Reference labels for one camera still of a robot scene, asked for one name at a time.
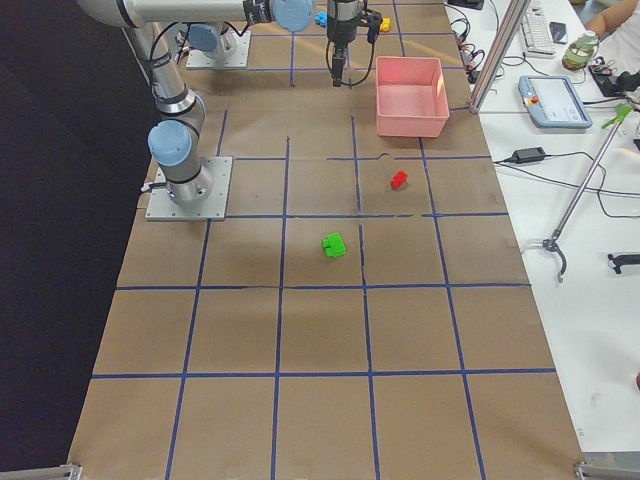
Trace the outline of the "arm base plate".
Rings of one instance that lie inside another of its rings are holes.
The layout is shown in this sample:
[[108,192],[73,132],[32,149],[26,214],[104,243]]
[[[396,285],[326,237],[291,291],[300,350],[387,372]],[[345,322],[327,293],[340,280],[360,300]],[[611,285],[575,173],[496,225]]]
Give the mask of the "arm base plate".
[[149,194],[145,218],[149,221],[224,221],[232,177],[232,157],[200,157],[199,175],[189,183],[166,180],[160,167]]
[[187,70],[245,70],[248,65],[251,33],[242,37],[228,31],[215,42],[189,37]]

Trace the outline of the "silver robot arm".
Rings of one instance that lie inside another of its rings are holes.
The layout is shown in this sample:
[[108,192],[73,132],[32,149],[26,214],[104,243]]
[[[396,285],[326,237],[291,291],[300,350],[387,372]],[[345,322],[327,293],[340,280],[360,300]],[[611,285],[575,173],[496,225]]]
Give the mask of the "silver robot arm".
[[[98,22],[123,29],[140,67],[145,71],[156,108],[168,120],[183,122],[196,140],[200,120],[189,119],[204,107],[183,81],[170,47],[163,39],[163,22],[208,26],[226,21],[244,21],[248,27],[275,22],[291,33],[308,27],[314,17],[313,1],[80,1],[79,7]],[[344,85],[342,75],[348,45],[359,28],[366,28],[367,41],[375,44],[382,16],[365,1],[327,3],[327,68],[335,87]]]
[[225,23],[192,24],[187,40],[193,49],[216,62],[228,60],[237,50],[236,32]]

